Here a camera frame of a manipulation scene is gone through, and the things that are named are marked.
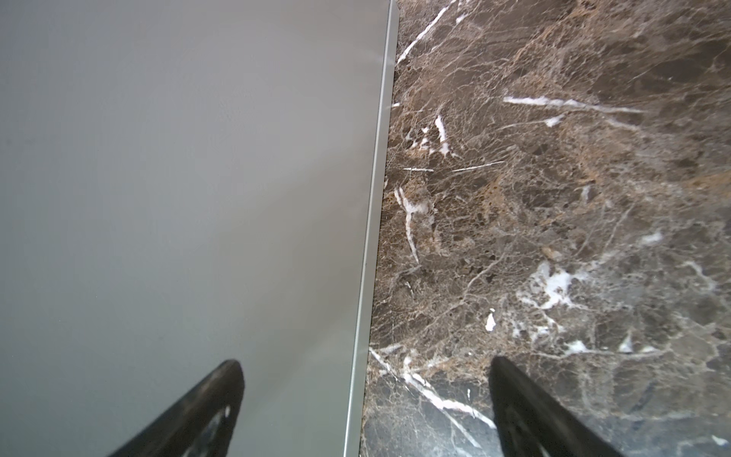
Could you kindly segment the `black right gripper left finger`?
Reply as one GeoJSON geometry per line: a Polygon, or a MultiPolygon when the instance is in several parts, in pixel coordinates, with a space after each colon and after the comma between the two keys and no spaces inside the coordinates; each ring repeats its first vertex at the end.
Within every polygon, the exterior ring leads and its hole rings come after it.
{"type": "Polygon", "coordinates": [[[224,361],[112,456],[227,456],[245,386],[240,363],[224,361]]]}

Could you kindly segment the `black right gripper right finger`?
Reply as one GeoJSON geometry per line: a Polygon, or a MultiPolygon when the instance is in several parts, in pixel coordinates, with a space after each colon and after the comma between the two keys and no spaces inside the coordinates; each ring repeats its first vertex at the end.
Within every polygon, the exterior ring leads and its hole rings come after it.
{"type": "Polygon", "coordinates": [[[619,456],[508,358],[489,370],[494,422],[504,456],[619,456]]]}

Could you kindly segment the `grey metal cabinet box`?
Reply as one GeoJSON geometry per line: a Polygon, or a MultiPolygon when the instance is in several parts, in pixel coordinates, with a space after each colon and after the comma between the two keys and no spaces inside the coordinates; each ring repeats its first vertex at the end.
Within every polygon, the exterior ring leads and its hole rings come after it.
{"type": "Polygon", "coordinates": [[[393,1],[1,5],[1,452],[107,456],[223,361],[232,456],[358,452],[393,1]]]}

